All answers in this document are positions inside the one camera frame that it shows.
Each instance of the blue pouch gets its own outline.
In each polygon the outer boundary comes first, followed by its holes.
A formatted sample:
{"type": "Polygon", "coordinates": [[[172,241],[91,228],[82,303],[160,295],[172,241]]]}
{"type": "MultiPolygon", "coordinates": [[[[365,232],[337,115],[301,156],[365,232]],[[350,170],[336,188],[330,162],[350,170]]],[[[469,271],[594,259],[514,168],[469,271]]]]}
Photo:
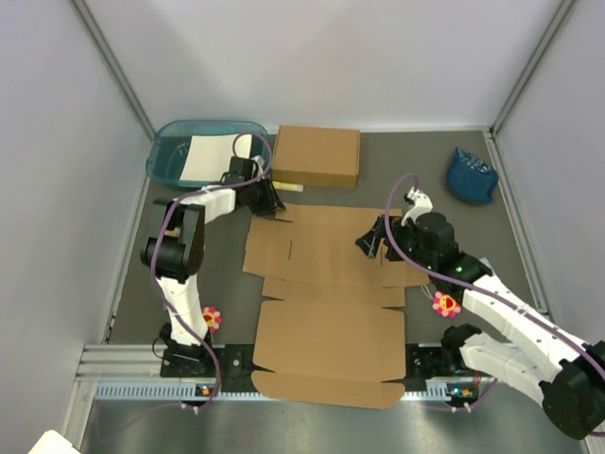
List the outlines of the blue pouch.
{"type": "Polygon", "coordinates": [[[498,173],[463,148],[456,148],[445,180],[450,190],[470,203],[489,203],[498,184],[498,173]]]}

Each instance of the white wall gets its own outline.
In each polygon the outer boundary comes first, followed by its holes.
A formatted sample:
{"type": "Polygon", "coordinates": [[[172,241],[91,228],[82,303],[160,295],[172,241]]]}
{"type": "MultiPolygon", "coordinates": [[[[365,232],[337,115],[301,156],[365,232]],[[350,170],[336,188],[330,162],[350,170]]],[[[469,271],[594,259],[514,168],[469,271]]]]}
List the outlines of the white wall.
{"type": "Polygon", "coordinates": [[[0,452],[26,453],[100,341],[149,144],[69,2],[3,3],[0,61],[0,452]]]}
{"type": "Polygon", "coordinates": [[[561,0],[89,0],[156,128],[490,126],[561,0]]]}
{"type": "Polygon", "coordinates": [[[501,135],[555,315],[605,339],[605,3],[582,0],[501,135]]]}

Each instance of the teal plastic tray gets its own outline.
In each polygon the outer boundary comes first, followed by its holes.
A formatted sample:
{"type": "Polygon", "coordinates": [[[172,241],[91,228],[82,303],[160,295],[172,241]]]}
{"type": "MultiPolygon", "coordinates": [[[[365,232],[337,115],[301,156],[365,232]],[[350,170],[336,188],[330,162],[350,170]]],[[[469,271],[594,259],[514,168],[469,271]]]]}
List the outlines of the teal plastic tray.
{"type": "MultiPolygon", "coordinates": [[[[149,178],[172,187],[200,188],[212,182],[181,181],[182,169],[194,135],[231,135],[254,132],[268,139],[268,133],[251,121],[179,120],[168,123],[155,135],[146,162],[149,178]]],[[[268,162],[268,152],[261,140],[252,138],[251,157],[261,155],[268,162]]]]}

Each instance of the gray mat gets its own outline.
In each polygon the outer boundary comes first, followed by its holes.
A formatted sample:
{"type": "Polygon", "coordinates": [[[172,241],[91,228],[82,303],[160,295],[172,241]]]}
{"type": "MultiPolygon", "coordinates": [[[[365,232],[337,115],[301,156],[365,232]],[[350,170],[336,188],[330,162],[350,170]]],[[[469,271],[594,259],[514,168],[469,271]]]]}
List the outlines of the gray mat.
{"type": "MultiPolygon", "coordinates": [[[[300,194],[280,194],[284,201],[296,203],[384,207],[399,176],[416,172],[434,209],[445,214],[456,228],[460,248],[478,257],[488,257],[510,289],[530,302],[531,293],[500,193],[496,191],[490,205],[474,206],[456,199],[445,186],[445,170],[455,147],[466,148],[490,161],[480,131],[364,133],[357,188],[306,187],[300,194]]],[[[177,194],[158,184],[149,186],[111,343],[151,343],[167,321],[151,290],[148,269],[141,264],[139,251],[147,238],[150,203],[158,197],[171,198],[177,194]]],[[[254,342],[263,279],[242,271],[250,222],[250,213],[242,209],[206,227],[199,294],[203,306],[216,306],[222,313],[223,325],[215,335],[217,343],[254,342]]],[[[493,334],[486,323],[468,311],[463,310],[453,320],[439,317],[419,288],[409,288],[406,296],[408,342],[438,342],[445,328],[462,323],[475,324],[493,334]]]]}

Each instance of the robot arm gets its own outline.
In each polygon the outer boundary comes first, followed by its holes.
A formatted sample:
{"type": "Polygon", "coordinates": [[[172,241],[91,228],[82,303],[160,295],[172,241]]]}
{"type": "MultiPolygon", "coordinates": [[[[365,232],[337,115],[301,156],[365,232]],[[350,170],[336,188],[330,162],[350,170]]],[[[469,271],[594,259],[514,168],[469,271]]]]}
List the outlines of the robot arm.
{"type": "MultiPolygon", "coordinates": [[[[157,252],[155,269],[156,282],[174,308],[174,311],[168,309],[170,323],[162,328],[159,336],[167,346],[161,376],[202,376],[209,374],[209,369],[214,367],[200,347],[199,340],[183,326],[184,323],[200,339],[211,344],[198,293],[198,271],[204,254],[204,226],[243,206],[249,207],[257,215],[285,209],[270,177],[240,185],[236,189],[229,187],[232,183],[251,181],[262,165],[258,157],[246,159],[234,156],[229,171],[221,179],[225,187],[209,185],[205,187],[205,192],[181,200],[170,218],[162,246],[157,252]]],[[[174,201],[163,199],[153,202],[147,243],[141,251],[141,260],[147,266],[150,266],[156,252],[166,213],[173,204],[174,201]]]]}
{"type": "MultiPolygon", "coordinates": [[[[445,356],[452,360],[456,370],[481,371],[527,395],[568,436],[578,440],[586,437],[605,420],[605,383],[561,337],[586,350],[600,365],[605,365],[605,342],[589,345],[565,333],[515,296],[490,268],[459,251],[454,228],[444,215],[432,212],[432,203],[422,191],[413,188],[405,200],[410,208],[403,217],[381,216],[356,244],[368,257],[374,257],[380,241],[386,238],[385,222],[389,222],[397,245],[414,262],[504,297],[509,305],[480,291],[431,276],[439,291],[486,320],[511,342],[498,342],[466,324],[445,332],[441,340],[445,356]],[[532,320],[539,321],[549,331],[532,320]]],[[[389,241],[385,241],[387,259],[402,260],[389,241]]]]}

